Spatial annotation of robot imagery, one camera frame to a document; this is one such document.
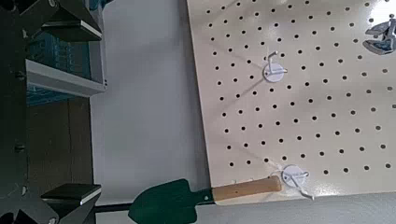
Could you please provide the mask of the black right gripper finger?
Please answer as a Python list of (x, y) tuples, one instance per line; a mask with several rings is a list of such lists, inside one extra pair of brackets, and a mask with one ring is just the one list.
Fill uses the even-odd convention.
[(41, 196), (58, 215), (54, 224), (83, 224), (102, 192), (96, 184), (63, 184)]
[(66, 42), (101, 41), (102, 31), (81, 0), (20, 0), (22, 27)]

